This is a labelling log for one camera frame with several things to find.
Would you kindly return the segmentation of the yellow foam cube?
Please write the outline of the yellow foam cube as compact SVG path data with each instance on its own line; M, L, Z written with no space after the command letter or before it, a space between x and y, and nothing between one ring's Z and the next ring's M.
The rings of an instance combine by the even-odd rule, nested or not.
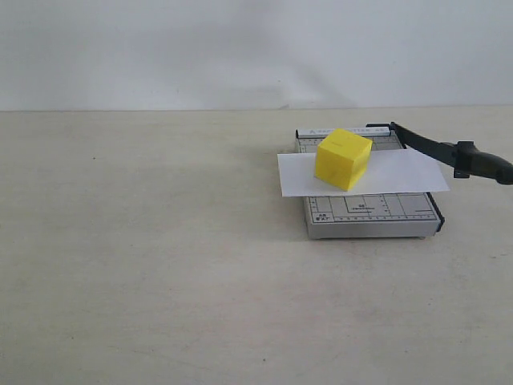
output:
M349 191L366 172L373 141L338 128L317 146L314 176Z

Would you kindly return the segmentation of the white paper sheet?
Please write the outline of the white paper sheet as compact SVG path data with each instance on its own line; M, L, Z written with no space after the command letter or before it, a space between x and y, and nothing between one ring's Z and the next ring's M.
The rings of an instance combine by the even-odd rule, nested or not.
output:
M366 173L347 192L314 176L315 157L313 153L277 156L283 197L437 193L450 189L438 162L413 149L372 151Z

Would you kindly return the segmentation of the black cutter blade handle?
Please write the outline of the black cutter blade handle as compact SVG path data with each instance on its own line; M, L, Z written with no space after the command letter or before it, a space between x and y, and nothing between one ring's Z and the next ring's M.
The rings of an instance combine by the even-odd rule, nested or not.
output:
M512 163L489 152L481 152L473 141L459 141L456 144L438 142L395 122L390 123L390 128L395 130L396 136L405 145L451 166L454 178L479 176L495 180L501 185L512 185Z

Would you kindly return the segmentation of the grey paper cutter base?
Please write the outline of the grey paper cutter base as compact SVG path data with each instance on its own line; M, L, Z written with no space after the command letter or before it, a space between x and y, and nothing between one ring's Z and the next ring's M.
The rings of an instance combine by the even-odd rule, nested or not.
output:
M296 130L296 152L314 152L334 128ZM390 124L347 128L373 141L372 150L406 148ZM387 193L350 197L303 197L305 223L311 239L431 237L445 217L429 192Z

